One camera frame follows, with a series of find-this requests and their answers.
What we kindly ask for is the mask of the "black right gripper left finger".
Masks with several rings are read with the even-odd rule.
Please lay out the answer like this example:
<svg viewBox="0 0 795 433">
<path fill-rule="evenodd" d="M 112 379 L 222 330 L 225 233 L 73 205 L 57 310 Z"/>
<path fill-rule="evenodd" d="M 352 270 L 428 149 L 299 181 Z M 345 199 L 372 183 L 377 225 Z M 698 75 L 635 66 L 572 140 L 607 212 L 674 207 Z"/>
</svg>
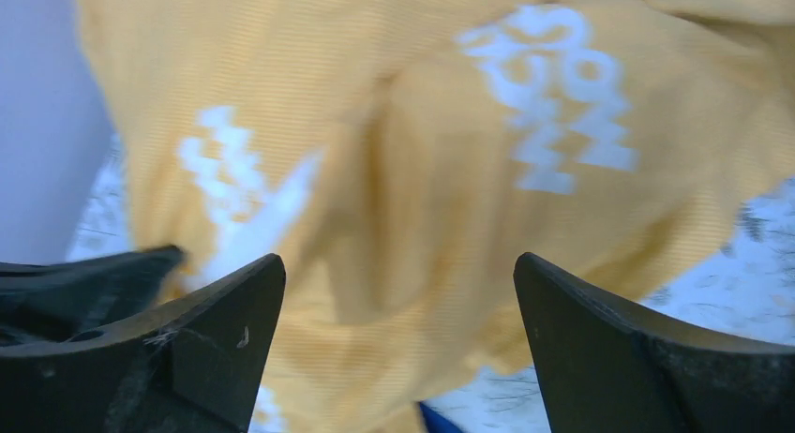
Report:
<svg viewBox="0 0 795 433">
<path fill-rule="evenodd" d="M 1 345 L 5 432 L 245 432 L 286 274 L 270 254 L 64 342 Z"/>
</svg>

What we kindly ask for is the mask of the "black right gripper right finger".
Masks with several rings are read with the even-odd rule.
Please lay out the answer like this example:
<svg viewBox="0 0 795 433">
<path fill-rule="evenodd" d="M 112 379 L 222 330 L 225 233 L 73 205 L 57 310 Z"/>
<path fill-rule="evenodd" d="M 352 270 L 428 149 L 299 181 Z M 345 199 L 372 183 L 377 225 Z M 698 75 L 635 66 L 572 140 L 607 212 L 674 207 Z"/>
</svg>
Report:
<svg viewBox="0 0 795 433">
<path fill-rule="evenodd" d="M 514 282 L 552 431 L 793 430 L 792 347 L 680 321 L 532 253 Z"/>
</svg>

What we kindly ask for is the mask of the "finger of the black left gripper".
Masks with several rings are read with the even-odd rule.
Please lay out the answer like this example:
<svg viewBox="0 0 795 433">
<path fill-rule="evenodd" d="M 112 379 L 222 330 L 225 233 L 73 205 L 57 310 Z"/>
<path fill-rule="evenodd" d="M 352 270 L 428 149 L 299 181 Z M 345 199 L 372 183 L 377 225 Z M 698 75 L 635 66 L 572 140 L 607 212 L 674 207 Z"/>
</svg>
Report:
<svg viewBox="0 0 795 433">
<path fill-rule="evenodd" d="M 64 342 L 145 311 L 184 259 L 177 246 L 49 265 L 1 264 L 1 345 Z"/>
</svg>

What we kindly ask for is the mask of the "yellow and blue pillowcase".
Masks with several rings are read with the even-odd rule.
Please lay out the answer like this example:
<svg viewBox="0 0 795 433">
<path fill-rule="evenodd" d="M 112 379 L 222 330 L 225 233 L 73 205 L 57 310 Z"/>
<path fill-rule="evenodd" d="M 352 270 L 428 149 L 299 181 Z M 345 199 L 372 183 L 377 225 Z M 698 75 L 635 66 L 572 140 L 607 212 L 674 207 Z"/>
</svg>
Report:
<svg viewBox="0 0 795 433">
<path fill-rule="evenodd" d="M 639 299 L 794 173 L 794 0 L 75 2 L 163 299 L 285 262 L 276 432 L 418 432 L 530 362 L 519 255 Z"/>
</svg>

